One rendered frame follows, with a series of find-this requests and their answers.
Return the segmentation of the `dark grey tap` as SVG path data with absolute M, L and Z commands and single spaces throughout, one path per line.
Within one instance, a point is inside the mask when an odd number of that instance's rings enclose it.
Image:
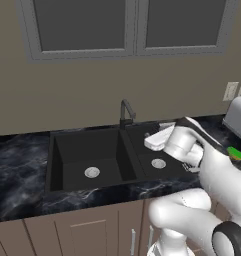
M 125 112 L 128 112 L 129 118 L 125 118 Z M 124 129 L 127 125 L 131 125 L 136 118 L 136 113 L 133 111 L 127 99 L 121 101 L 120 106 L 120 128 Z

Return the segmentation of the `white toaster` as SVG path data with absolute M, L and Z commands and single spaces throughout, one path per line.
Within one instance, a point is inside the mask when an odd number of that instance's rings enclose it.
M 241 139 L 241 96 L 231 102 L 222 123 Z

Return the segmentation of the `grey framed window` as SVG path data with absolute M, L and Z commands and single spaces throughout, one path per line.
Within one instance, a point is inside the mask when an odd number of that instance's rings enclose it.
M 32 61 L 134 55 L 135 0 L 16 0 Z
M 138 0 L 138 56 L 221 54 L 239 0 Z

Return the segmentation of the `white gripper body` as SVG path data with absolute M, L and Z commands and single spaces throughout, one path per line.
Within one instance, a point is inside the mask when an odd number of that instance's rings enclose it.
M 175 124 L 162 124 L 159 131 L 153 135 L 149 135 L 144 139 L 144 146 L 153 151 L 160 151 L 165 147 Z

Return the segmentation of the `green and yellow sponge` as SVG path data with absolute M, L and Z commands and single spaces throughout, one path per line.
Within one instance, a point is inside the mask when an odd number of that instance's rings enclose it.
M 227 148 L 229 157 L 235 161 L 241 161 L 241 151 L 237 150 L 236 148 L 230 146 Z

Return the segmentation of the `black double sink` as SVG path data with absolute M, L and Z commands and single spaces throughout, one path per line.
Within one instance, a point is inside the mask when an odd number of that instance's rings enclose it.
M 148 181 L 191 180 L 183 164 L 144 146 L 146 134 L 159 131 L 148 122 L 89 128 L 50 135 L 45 191 L 78 191 Z

